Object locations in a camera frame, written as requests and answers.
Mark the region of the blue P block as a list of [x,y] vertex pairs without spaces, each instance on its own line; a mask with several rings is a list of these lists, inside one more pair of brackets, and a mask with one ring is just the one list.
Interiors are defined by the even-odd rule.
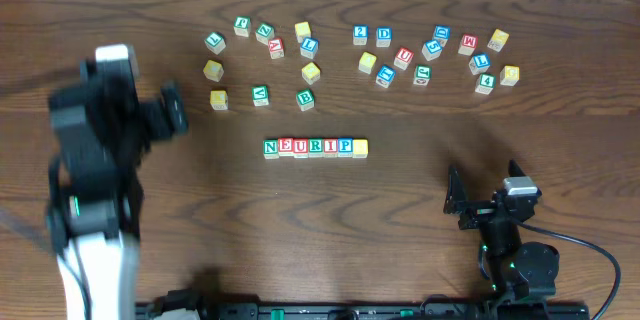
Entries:
[[353,138],[338,139],[338,156],[351,158],[353,156]]

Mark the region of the green R block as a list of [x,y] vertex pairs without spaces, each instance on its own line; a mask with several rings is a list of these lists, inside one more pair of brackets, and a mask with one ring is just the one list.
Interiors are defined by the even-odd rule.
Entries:
[[322,138],[310,138],[308,144],[310,158],[324,157],[324,140]]

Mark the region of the red E block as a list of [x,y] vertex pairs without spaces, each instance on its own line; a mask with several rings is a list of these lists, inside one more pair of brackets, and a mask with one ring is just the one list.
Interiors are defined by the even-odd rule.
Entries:
[[293,138],[278,138],[278,154],[281,157],[293,157]]

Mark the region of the yellow S block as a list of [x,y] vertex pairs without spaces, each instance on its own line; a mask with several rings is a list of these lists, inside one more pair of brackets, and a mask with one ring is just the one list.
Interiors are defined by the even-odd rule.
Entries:
[[369,143],[367,139],[353,140],[353,158],[367,158],[369,153]]

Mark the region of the red I block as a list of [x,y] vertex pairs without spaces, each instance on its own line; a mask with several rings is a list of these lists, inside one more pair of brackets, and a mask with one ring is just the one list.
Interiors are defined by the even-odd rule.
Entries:
[[325,158],[335,158],[339,154],[338,139],[337,138],[324,138],[323,139],[323,156]]

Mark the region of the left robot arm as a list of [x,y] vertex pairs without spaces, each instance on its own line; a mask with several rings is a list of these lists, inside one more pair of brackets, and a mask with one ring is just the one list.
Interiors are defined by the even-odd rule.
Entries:
[[139,101],[128,83],[84,83],[49,98],[60,152],[48,170],[46,222],[70,319],[133,319],[144,192],[137,176],[152,143],[188,130],[169,84]]

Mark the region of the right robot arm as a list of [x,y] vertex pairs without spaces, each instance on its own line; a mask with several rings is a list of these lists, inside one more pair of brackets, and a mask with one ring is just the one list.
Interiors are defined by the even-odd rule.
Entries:
[[502,187],[489,200],[470,200],[455,167],[448,169],[448,189],[443,212],[459,217],[461,230],[480,232],[479,264],[483,276],[495,286],[485,309],[520,304],[542,304],[556,293],[559,253],[554,247],[521,240],[519,226],[534,214],[542,192],[519,165],[511,160]]

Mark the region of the green N block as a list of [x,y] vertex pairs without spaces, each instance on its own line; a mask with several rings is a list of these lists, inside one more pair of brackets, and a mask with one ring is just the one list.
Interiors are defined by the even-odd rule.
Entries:
[[265,159],[278,159],[280,157],[278,141],[276,139],[264,140],[262,149]]

